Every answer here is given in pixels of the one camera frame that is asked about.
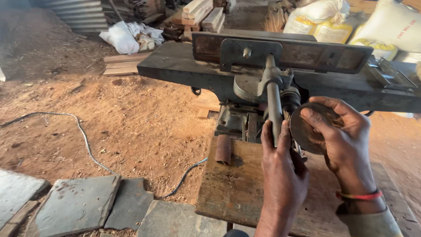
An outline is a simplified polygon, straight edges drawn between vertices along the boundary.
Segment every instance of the man's right hand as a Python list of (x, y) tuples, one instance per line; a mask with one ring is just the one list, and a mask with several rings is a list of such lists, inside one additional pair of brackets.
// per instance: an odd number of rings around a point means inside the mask
[(311, 97), (309, 101), (332, 108), (345, 123), (339, 129), (329, 125), (319, 113), (311, 109), (301, 111), (301, 117), (325, 138), (326, 164), (337, 176), (342, 192), (359, 195), (374, 193), (377, 187), (368, 153), (370, 120), (342, 100)]

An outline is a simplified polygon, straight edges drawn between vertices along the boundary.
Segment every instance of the red bracelet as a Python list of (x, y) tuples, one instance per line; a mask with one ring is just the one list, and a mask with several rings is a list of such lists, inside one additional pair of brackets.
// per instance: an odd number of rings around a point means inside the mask
[(341, 191), (336, 191), (336, 197), (340, 200), (344, 199), (355, 199), (355, 200), (363, 200), (363, 201), (371, 201), (378, 197), (381, 197), (383, 193), (380, 191), (380, 189), (376, 189), (376, 192), (373, 194), (367, 194), (367, 195), (354, 195), (354, 194), (344, 194)]

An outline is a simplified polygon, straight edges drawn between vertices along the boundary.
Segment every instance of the brown sandpaper roll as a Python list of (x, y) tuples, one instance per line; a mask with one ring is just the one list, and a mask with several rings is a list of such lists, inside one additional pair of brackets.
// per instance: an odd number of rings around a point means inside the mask
[(225, 165), (231, 164), (231, 138), (228, 135), (218, 136), (215, 161)]

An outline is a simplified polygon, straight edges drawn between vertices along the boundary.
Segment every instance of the wooden workbench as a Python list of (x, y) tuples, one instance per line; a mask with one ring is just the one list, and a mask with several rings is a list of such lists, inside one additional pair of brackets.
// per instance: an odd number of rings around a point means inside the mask
[[(261, 144), (232, 141), (232, 163), (215, 162), (216, 137), (212, 139), (208, 161), (195, 212), (200, 215), (255, 227), (263, 205)], [(291, 229), (293, 236), (348, 237), (345, 224), (335, 216), (341, 204), (335, 197), (338, 181), (326, 167), (323, 156), (306, 154), (310, 172), (309, 191)], [(379, 163), (372, 163), (374, 178), (397, 218), (403, 236), (421, 236), (420, 226), (401, 193)]]

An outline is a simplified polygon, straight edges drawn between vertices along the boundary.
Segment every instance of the hand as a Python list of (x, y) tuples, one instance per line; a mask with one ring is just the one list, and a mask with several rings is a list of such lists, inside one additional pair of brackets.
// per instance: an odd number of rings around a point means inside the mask
[[(370, 168), (368, 136), (370, 120), (342, 100), (328, 97), (311, 97), (316, 102), (332, 108), (339, 114), (345, 126), (342, 129), (330, 126), (317, 112), (305, 108), (301, 117), (320, 132), (326, 140), (325, 160), (328, 168), (337, 176), (342, 192), (348, 194), (372, 194), (377, 190)], [(362, 213), (384, 210), (380, 200), (372, 208), (360, 206)]]
[(273, 146), (272, 122), (263, 125), (263, 208), (255, 236), (287, 236), (307, 195), (309, 173), (301, 156), (291, 149), (288, 121), (282, 123), (277, 148)]

